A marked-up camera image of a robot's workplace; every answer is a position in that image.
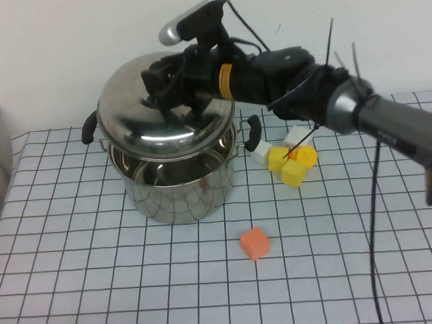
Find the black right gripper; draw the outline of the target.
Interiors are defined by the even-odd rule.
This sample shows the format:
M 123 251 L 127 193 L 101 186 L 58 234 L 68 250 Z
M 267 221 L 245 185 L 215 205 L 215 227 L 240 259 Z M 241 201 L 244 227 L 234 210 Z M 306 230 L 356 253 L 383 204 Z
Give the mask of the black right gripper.
M 216 61 L 209 51 L 190 45 L 179 54 L 165 55 L 141 71 L 148 96 L 142 104 L 160 111 L 165 123 L 175 122 L 171 109 L 191 106 L 194 117 L 201 117 L 209 105 L 208 92 Z

